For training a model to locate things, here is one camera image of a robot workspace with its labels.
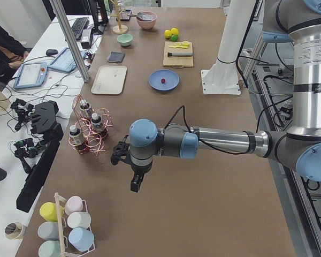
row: pink bowl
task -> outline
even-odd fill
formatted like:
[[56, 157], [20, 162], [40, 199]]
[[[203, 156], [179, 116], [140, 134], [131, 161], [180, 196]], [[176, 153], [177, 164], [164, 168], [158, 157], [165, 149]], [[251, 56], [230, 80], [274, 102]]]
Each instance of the pink bowl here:
[[142, 21], [142, 20], [137, 19], [137, 22], [142, 29], [152, 29], [156, 23], [157, 14], [155, 14], [154, 12], [144, 12], [144, 13], [147, 13], [149, 15], [153, 15], [155, 18], [151, 21]]

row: white cup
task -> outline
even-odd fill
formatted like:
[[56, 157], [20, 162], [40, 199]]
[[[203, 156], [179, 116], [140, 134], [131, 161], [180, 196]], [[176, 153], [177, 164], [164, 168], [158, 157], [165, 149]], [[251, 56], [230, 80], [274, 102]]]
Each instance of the white cup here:
[[57, 222], [46, 221], [38, 228], [38, 236], [45, 241], [59, 240], [58, 224]]
[[70, 197], [64, 206], [64, 211], [67, 215], [70, 215], [75, 211], [82, 211], [82, 210], [83, 210], [83, 202], [82, 202], [82, 199], [77, 195]]
[[76, 212], [69, 215], [67, 222], [68, 226], [72, 229], [79, 226], [81, 228], [87, 229], [90, 226], [91, 217], [89, 213]]

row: white mug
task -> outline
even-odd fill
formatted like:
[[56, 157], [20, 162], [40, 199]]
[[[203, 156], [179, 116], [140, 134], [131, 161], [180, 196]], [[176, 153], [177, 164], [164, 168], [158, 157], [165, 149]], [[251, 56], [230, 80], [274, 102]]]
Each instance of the white mug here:
[[91, 217], [89, 213], [75, 212], [69, 215], [67, 222], [68, 226], [72, 229], [79, 226], [81, 228], [87, 229], [90, 226]]

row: yellow mug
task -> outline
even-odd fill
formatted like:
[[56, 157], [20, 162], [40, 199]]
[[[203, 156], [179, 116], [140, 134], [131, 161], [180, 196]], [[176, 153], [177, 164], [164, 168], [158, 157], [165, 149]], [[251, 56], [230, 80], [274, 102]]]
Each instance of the yellow mug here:
[[[63, 216], [64, 209], [62, 206], [60, 207], [60, 215]], [[46, 221], [57, 221], [57, 212], [56, 212], [56, 204], [54, 202], [46, 202], [39, 209], [39, 214]]]

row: mug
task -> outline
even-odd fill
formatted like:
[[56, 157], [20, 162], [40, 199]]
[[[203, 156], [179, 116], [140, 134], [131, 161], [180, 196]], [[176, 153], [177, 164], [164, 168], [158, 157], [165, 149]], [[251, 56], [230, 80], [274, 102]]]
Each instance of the mug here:
[[84, 228], [74, 228], [69, 233], [69, 242], [80, 252], [90, 249], [94, 243], [94, 235], [91, 231]]
[[21, 222], [14, 222], [5, 228], [5, 234], [7, 239], [22, 239], [26, 232], [26, 226]]
[[64, 211], [67, 215], [70, 215], [75, 211], [82, 211], [82, 210], [83, 210], [82, 199], [76, 195], [70, 197], [64, 206]]
[[59, 240], [57, 222], [45, 221], [39, 226], [37, 233], [45, 241]]
[[68, 226], [72, 229], [80, 226], [81, 228], [87, 229], [91, 223], [91, 217], [89, 213], [76, 212], [72, 213], [68, 217]]
[[[62, 206], [60, 207], [60, 215], [63, 216], [64, 210]], [[56, 212], [56, 204], [54, 202], [46, 202], [39, 209], [39, 214], [46, 221], [57, 221], [57, 212]]]
[[58, 240], [45, 241], [38, 250], [39, 257], [59, 257], [60, 245]]

